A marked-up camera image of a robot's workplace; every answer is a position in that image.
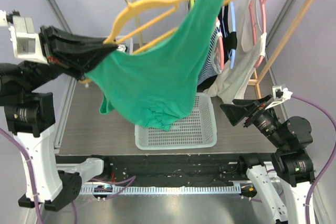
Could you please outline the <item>green tank top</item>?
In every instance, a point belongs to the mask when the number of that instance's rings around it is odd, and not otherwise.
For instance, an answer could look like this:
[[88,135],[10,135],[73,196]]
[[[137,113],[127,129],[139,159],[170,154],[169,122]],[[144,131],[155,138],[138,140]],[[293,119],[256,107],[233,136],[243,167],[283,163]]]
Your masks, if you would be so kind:
[[168,131],[190,115],[224,0],[196,0],[177,31],[138,54],[115,50],[87,73],[102,91],[101,114],[113,110],[131,123]]

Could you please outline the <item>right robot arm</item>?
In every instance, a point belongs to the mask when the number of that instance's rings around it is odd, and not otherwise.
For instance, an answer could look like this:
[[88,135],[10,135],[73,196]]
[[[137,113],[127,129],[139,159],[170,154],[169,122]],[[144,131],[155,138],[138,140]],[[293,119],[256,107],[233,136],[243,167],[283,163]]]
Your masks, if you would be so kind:
[[285,201],[271,184],[266,166],[257,153],[241,155],[237,166],[239,177],[249,179],[257,190],[269,223],[306,223],[304,194],[315,179],[313,162],[306,152],[306,147],[313,142],[310,122],[293,116],[281,123],[274,110],[289,99],[290,95],[276,91],[258,100],[235,99],[220,105],[231,125],[241,121],[244,127],[254,125],[276,148],[271,163],[280,179]]

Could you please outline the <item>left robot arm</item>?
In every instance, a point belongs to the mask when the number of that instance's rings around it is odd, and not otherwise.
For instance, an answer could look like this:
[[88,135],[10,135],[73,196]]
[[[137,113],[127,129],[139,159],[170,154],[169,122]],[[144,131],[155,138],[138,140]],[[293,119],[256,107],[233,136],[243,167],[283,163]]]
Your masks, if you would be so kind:
[[74,202],[86,182],[94,178],[107,181],[112,169],[109,158],[101,155],[91,155],[67,170],[57,168],[53,94],[36,89],[62,74],[81,80],[118,45],[43,26],[37,34],[24,34],[18,49],[29,52],[29,46],[41,57],[40,63],[1,64],[1,106],[27,178],[26,192],[18,204],[25,208],[43,204],[46,210],[57,212]]

